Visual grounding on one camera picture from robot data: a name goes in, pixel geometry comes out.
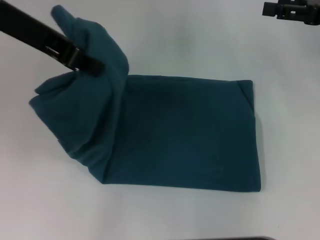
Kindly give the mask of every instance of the fabric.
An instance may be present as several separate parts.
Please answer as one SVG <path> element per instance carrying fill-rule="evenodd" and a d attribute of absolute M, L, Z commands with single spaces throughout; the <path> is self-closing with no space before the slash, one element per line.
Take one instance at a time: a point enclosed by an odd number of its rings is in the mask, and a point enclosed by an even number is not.
<path fill-rule="evenodd" d="M 49 79 L 30 101 L 71 158 L 103 184 L 260 191 L 252 81 L 128 76 L 103 27 L 61 6 L 52 16 L 106 65 Z"/>

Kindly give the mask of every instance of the teal cloth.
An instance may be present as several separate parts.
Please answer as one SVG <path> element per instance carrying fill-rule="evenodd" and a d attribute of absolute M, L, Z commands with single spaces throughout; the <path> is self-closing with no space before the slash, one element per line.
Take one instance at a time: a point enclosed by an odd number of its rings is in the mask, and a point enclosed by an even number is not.
<path fill-rule="evenodd" d="M 51 78 L 30 101 L 71 158 L 103 184 L 260 191 L 252 81 L 128 76 L 103 27 L 61 6 L 52 16 L 106 65 Z"/>

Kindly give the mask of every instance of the white table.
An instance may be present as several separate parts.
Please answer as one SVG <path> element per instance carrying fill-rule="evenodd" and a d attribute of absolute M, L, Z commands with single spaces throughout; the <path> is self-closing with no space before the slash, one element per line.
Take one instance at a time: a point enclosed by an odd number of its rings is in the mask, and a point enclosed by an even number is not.
<path fill-rule="evenodd" d="M 104 25 L 131 74 L 255 85 L 262 192 L 99 184 L 38 119 L 33 89 L 68 70 L 0 33 L 0 239 L 316 240 L 320 27 L 263 17 L 263 0 L 8 0 Z"/>

